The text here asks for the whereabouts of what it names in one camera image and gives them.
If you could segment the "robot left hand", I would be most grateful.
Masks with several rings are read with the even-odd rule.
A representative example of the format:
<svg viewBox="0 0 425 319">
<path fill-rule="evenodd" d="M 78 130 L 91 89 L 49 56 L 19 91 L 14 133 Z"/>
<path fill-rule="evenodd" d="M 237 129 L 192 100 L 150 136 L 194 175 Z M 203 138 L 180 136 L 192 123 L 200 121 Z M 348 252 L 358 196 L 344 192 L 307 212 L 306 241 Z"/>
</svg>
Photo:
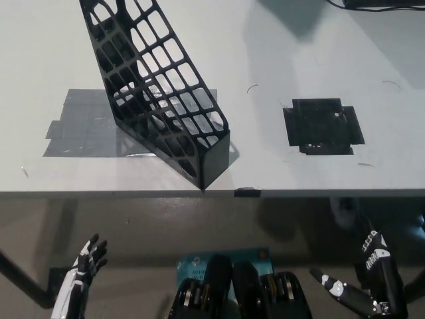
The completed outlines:
<svg viewBox="0 0 425 319">
<path fill-rule="evenodd" d="M 90 287 L 97 273 L 108 263 L 108 242 L 99 243 L 99 238 L 96 233 L 86 242 L 66 272 L 51 318 L 85 318 Z"/>
</svg>

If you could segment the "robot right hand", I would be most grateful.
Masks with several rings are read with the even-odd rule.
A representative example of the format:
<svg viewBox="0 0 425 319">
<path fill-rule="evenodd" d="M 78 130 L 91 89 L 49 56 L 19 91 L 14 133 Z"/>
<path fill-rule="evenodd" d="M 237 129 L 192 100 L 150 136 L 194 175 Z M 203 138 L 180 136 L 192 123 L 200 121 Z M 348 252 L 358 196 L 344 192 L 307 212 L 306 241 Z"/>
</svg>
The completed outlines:
<svg viewBox="0 0 425 319">
<path fill-rule="evenodd" d="M 367 291 L 325 274 L 309 272 L 329 295 L 361 318 L 407 318 L 404 285 L 390 249 L 380 231 L 372 230 L 362 245 L 361 270 Z"/>
</svg>

